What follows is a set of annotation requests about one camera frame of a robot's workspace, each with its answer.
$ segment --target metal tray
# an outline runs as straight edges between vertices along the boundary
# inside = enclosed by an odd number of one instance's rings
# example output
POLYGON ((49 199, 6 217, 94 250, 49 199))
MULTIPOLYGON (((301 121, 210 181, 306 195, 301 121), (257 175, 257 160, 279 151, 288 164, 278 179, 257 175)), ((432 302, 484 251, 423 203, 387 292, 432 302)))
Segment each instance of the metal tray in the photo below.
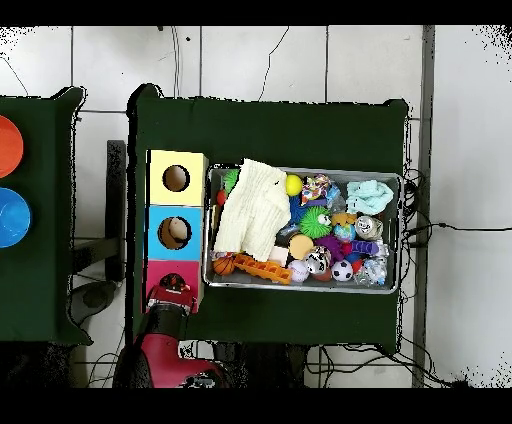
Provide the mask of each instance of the metal tray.
POLYGON ((235 269, 230 275, 220 276, 213 272, 210 251, 213 248, 214 240, 211 229, 213 205, 215 204, 216 193, 220 190, 221 177, 230 169, 237 168, 234 165, 213 164, 206 172, 206 197, 205 197, 205 226, 202 276, 206 284, 213 287, 237 287, 253 288, 264 290, 299 290, 310 292, 336 292, 336 293, 361 293, 361 294, 391 294, 398 288, 399 269, 401 264, 401 237, 403 227, 403 179, 398 174, 380 172, 359 172, 307 168, 286 168, 279 167, 286 173, 302 177, 325 174, 332 181, 336 182, 341 190, 341 195, 347 198, 347 183, 350 181, 377 180, 388 185, 393 191, 393 199, 384 210, 385 220, 382 238, 389 246, 387 277, 384 285, 366 287, 358 285, 352 278, 347 282, 338 282, 334 279, 328 282, 315 280, 308 277, 302 283, 291 282, 289 285, 273 283, 259 277, 253 277, 244 271, 235 269))

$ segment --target dark green cloth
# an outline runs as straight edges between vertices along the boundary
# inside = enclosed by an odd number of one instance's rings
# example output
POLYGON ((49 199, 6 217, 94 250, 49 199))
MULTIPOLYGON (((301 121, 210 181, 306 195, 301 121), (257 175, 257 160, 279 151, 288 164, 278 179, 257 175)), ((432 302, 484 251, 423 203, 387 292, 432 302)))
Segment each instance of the dark green cloth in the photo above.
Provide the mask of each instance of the dark green cloth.
MULTIPOLYGON (((134 330, 140 323, 147 149, 202 152, 211 163, 244 158, 273 166, 402 175, 407 104, 295 104, 159 98, 140 87, 131 100, 136 132, 134 330)), ((206 287, 187 338, 239 342, 380 343, 395 350, 397 295, 206 287)))
POLYGON ((71 147, 74 113, 83 90, 64 89, 50 99, 0 97, 0 115, 24 141, 19 167, 0 179, 32 212, 18 244, 0 249, 0 340, 88 343, 66 313, 71 275, 71 147))

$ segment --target white cloth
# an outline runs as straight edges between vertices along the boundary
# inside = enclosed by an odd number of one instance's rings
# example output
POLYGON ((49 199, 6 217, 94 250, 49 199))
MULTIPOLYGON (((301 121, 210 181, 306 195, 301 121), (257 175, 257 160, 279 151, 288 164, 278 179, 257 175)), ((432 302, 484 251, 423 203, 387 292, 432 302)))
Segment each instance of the white cloth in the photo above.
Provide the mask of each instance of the white cloth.
POLYGON ((288 199, 285 172, 244 159, 224 204, 214 251, 245 251, 257 261, 267 261, 277 232, 291 218, 288 199))

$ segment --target blue box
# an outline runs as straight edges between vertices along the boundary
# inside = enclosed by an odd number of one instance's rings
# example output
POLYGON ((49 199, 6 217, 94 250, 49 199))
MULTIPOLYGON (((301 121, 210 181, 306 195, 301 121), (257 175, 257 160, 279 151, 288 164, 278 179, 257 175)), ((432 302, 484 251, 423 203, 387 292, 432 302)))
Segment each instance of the blue box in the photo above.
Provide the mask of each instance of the blue box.
POLYGON ((202 245, 202 208, 180 206, 150 206, 148 231, 148 259, 199 261, 202 245), (181 249, 168 249, 158 238, 162 221, 170 217, 186 220, 192 230, 188 243, 181 249))

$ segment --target green spiky ball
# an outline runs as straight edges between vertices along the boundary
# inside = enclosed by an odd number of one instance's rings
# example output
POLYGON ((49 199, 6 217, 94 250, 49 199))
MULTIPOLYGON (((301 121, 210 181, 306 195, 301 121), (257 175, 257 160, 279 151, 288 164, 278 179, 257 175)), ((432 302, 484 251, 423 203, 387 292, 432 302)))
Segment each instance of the green spiky ball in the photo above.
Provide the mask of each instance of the green spiky ball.
POLYGON ((239 169, 232 169, 231 171, 226 172, 226 175, 222 178, 222 181, 224 182, 224 190, 226 190, 226 196, 228 196, 231 190, 233 190, 236 180, 238 179, 239 172, 239 169))
POLYGON ((329 216, 329 211, 322 206, 312 206, 308 208, 300 220, 300 231, 311 239, 324 237, 331 232, 330 225, 324 225, 318 222, 318 216, 324 214, 329 216))

